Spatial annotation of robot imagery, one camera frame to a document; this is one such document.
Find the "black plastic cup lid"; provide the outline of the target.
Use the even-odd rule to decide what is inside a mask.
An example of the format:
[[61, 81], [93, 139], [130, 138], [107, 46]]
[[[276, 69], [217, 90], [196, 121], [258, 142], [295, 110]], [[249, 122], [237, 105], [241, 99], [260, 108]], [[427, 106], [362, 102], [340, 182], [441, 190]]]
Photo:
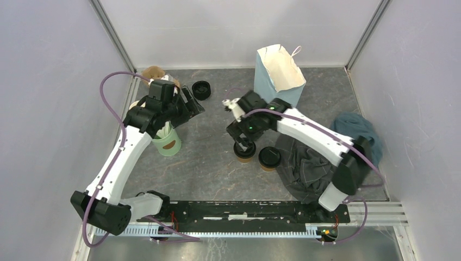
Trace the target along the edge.
[[260, 165], [266, 166], [278, 166], [281, 163], [282, 156], [280, 151], [272, 146], [264, 147], [258, 154], [258, 160]]

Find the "brown paper coffee cup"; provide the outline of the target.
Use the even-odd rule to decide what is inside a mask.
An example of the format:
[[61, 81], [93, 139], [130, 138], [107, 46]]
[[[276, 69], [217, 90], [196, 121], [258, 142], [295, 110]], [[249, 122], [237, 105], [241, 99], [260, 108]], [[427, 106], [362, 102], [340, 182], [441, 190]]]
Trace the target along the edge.
[[263, 164], [261, 164], [260, 167], [265, 172], [271, 172], [271, 171], [274, 171], [277, 168], [276, 166], [266, 166], [266, 165], [263, 165]]

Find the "brown pulp cup carriers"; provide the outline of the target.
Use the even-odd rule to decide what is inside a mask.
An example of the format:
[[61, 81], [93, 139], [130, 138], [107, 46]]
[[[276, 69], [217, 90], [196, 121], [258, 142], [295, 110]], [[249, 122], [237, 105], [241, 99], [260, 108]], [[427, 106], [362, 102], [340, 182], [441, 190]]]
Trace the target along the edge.
[[159, 66], [150, 66], [142, 71], [141, 75], [147, 80], [143, 80], [145, 85], [149, 87], [150, 79], [161, 79], [166, 75], [166, 72]]

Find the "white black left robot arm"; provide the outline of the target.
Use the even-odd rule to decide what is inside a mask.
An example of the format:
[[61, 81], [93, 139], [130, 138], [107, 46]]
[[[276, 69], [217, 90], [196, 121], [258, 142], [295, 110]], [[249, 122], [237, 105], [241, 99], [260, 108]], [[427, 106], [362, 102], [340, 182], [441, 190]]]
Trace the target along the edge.
[[157, 221], [170, 217], [169, 198], [146, 192], [122, 199], [121, 194], [135, 163], [166, 123], [172, 128], [204, 112], [191, 90], [163, 79], [152, 80], [149, 94], [140, 105], [130, 109], [122, 120], [122, 132], [109, 158], [96, 178], [80, 192], [75, 191], [71, 204], [86, 225], [112, 235], [121, 234], [130, 222], [151, 215]]

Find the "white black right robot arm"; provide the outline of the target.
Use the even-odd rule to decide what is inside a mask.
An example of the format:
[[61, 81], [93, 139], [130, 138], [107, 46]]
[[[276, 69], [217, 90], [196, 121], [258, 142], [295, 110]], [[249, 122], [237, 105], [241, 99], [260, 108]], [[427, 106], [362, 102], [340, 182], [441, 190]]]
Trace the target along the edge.
[[321, 222], [335, 216], [336, 209], [356, 194], [370, 171], [379, 172], [372, 162], [367, 138], [354, 139], [334, 132], [280, 98], [266, 103], [256, 92], [249, 91], [240, 98], [223, 100], [222, 105], [235, 118], [226, 131], [243, 151], [265, 131], [272, 130], [302, 142], [335, 166], [332, 180], [314, 207], [314, 215]]

